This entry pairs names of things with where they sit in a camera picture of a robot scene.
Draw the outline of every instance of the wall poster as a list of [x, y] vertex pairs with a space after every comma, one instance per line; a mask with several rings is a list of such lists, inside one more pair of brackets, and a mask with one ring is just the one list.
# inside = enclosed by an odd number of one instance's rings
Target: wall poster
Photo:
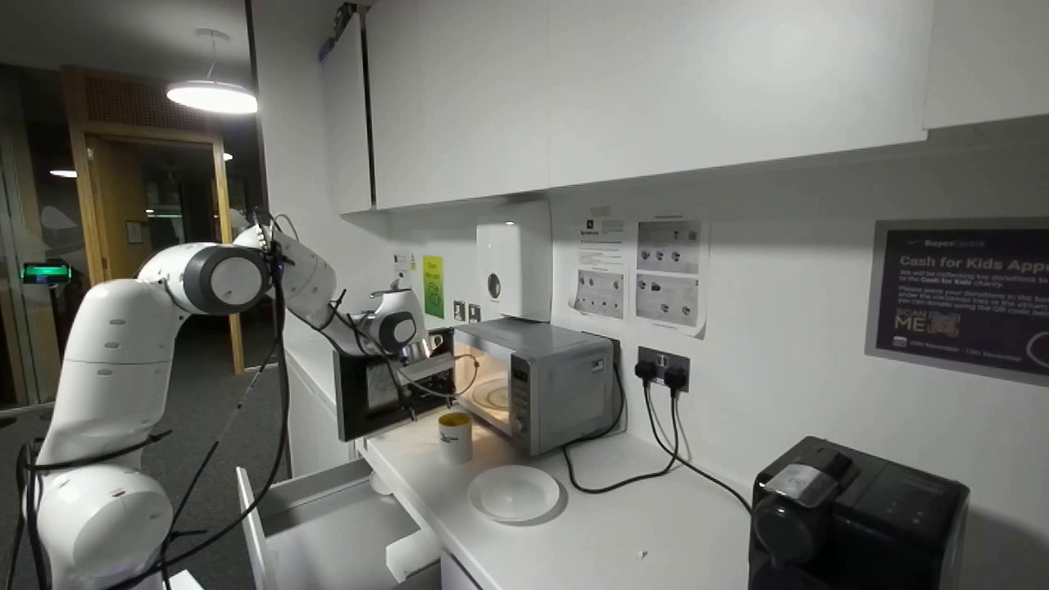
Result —
[[882, 221], [875, 350], [1049, 378], [1049, 221]]

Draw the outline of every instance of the ceiling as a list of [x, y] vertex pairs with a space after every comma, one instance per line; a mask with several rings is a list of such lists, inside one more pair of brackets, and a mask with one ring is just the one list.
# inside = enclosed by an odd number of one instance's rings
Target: ceiling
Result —
[[2, 0], [0, 63], [251, 83], [244, 0]]

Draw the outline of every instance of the microwave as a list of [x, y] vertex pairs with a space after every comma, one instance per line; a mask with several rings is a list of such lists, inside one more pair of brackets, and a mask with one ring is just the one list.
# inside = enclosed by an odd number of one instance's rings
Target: microwave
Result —
[[502, 317], [458, 325], [452, 346], [458, 402], [525, 455], [619, 418], [611, 338]]

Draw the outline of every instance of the doorway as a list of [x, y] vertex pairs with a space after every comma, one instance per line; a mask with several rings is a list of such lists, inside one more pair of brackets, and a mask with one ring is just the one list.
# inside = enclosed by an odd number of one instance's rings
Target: doorway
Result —
[[[133, 278], [173, 241], [232, 241], [244, 217], [228, 208], [223, 138], [129, 123], [70, 123], [89, 280]], [[232, 372], [244, 371], [242, 322], [223, 325]]]

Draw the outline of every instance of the floor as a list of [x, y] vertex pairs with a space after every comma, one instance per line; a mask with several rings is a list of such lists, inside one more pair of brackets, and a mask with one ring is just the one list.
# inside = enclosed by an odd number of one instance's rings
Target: floor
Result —
[[[269, 333], [244, 331], [249, 358], [265, 358], [273, 346]], [[277, 438], [277, 371], [265, 372], [228, 372], [227, 331], [216, 322], [190, 322], [175, 339], [175, 361], [169, 378], [168, 415], [156, 430], [173, 430], [162, 442], [143, 452], [143, 473], [152, 476], [168, 494], [182, 494], [192, 468], [205, 455], [209, 442], [218, 437], [228, 410], [242, 398], [242, 411], [228, 427], [213, 464], [198, 478], [186, 511], [180, 518], [180, 530], [216, 530], [235, 518], [235, 480], [232, 464], [244, 464], [251, 480], [265, 480], [265, 473], [276, 455]], [[0, 583], [5, 586], [8, 573], [8, 540], [15, 518], [15, 486], [14, 486], [14, 459], [15, 449], [38, 437], [46, 418], [31, 418], [22, 411], [19, 422], [0, 430]], [[192, 548], [198, 538], [182, 538], [169, 555]], [[209, 542], [196, 557], [169, 567], [190, 570], [196, 583], [209, 590], [235, 590], [251, 586], [244, 548], [240, 527], [232, 527], [223, 540]], [[19, 550], [15, 590], [31, 590], [31, 561]]]

